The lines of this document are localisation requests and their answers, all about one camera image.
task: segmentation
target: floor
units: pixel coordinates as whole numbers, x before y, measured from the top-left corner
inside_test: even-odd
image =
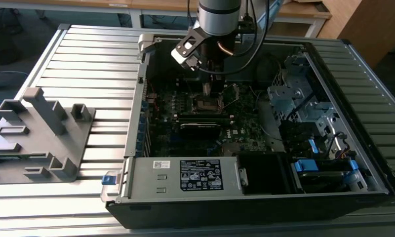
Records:
[[[32,70],[42,50],[54,34],[60,23],[70,23],[76,25],[96,25],[120,27],[120,23],[129,26],[129,16],[123,17],[119,21],[117,14],[109,13],[88,13],[88,12],[64,12],[46,11],[45,19],[38,19],[34,10],[20,9],[17,16],[24,32],[13,35],[14,44],[21,52],[21,59],[5,66],[0,66],[0,71],[21,71],[29,73]],[[144,27],[157,29],[187,29],[187,18],[172,16],[149,16],[144,17]],[[22,74],[0,74],[0,101],[12,99],[25,80]]]
[[[0,71],[29,72],[52,38],[60,23],[76,25],[115,26],[129,25],[129,17],[109,13],[85,13],[46,11],[46,18],[40,20],[33,10],[20,10],[18,21],[24,32],[13,36],[13,41],[21,51],[21,59],[6,66],[0,66]],[[144,26],[148,28],[187,29],[185,17],[144,17]],[[375,68],[375,73],[395,96],[395,53],[387,55]],[[13,98],[25,76],[21,74],[0,74],[0,100]]]

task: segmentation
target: power supply label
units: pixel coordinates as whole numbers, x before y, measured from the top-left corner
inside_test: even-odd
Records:
[[[180,161],[183,191],[224,190],[219,159]]]

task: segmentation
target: black cable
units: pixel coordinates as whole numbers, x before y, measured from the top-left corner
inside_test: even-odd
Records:
[[[264,42],[264,37],[265,37],[265,34],[268,32],[268,25],[269,25],[269,0],[267,1],[267,4],[265,4],[265,22],[264,22],[264,28],[263,28],[263,33],[261,33],[261,38],[260,38],[260,42],[259,42],[259,45],[256,47],[256,50],[255,52],[252,53],[247,63],[236,70],[233,71],[229,71],[229,72],[215,72],[215,71],[208,71],[207,69],[203,69],[203,68],[199,68],[200,71],[205,72],[205,73],[209,73],[209,74],[213,74],[213,75],[229,75],[229,74],[235,74],[235,73],[239,73],[240,71],[243,71],[247,66],[249,65],[249,63],[252,62],[260,48],[261,48],[261,45],[263,45],[263,42]]]
[[[171,24],[173,24],[173,22],[177,20],[177,16],[173,18],[173,20],[172,20],[172,22],[171,22]]]
[[[263,128],[263,126],[260,125],[260,128],[261,128],[261,131],[263,131],[263,133],[269,137],[269,138],[272,138],[273,140],[276,140],[276,141],[280,141],[280,142],[283,142],[283,140],[281,139],[279,139],[279,138],[276,138],[276,137],[272,137],[272,135],[264,130],[264,128]]]
[[[293,110],[291,110],[289,114],[287,115],[285,120],[288,120],[291,118],[291,116],[301,109],[301,107],[307,104],[307,102],[310,101],[310,99],[315,96],[315,92],[312,92],[301,101],[301,103],[295,107]]]
[[[245,0],[245,15],[248,15],[248,0]]]
[[[330,143],[328,143],[328,147],[327,147],[326,153],[324,153],[324,158],[327,158],[328,155],[330,155],[330,152],[331,152],[331,148],[332,148],[332,144],[334,144],[334,140],[335,140],[335,138],[336,138],[339,135],[342,135],[342,134],[344,134],[344,133],[340,132],[340,131],[338,131],[338,132],[334,134],[332,139],[330,140]]]
[[[187,24],[191,27],[191,0],[187,0]]]
[[[257,23],[256,23],[256,13],[255,13],[255,7],[253,7],[253,4],[252,4],[252,0],[249,0],[249,6],[251,6],[251,13],[252,13],[252,23],[253,23],[253,26],[255,26],[255,36],[252,38],[252,43],[251,43],[251,46],[248,47],[248,49],[241,52],[241,53],[235,53],[232,56],[233,57],[241,57],[244,55],[248,54],[248,52],[252,50],[255,44],[256,44],[256,38],[257,38]]]

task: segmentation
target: metal bracket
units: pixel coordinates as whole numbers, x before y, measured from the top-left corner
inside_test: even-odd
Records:
[[[209,37],[211,35],[208,35],[200,27],[191,29],[187,36],[177,43],[175,50],[181,57],[187,58]]]

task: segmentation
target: table leg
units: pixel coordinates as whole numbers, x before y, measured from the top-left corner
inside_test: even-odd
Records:
[[[140,29],[144,23],[144,17],[140,9],[129,9],[132,18],[132,27]]]
[[[40,19],[45,19],[45,10],[34,10]]]
[[[307,30],[307,33],[306,33],[306,36],[304,37],[316,38],[324,22],[326,22],[326,19],[318,18],[314,21],[314,23],[310,25],[310,28]]]
[[[132,22],[129,20],[129,14],[117,13],[119,22],[121,27],[132,27]]]

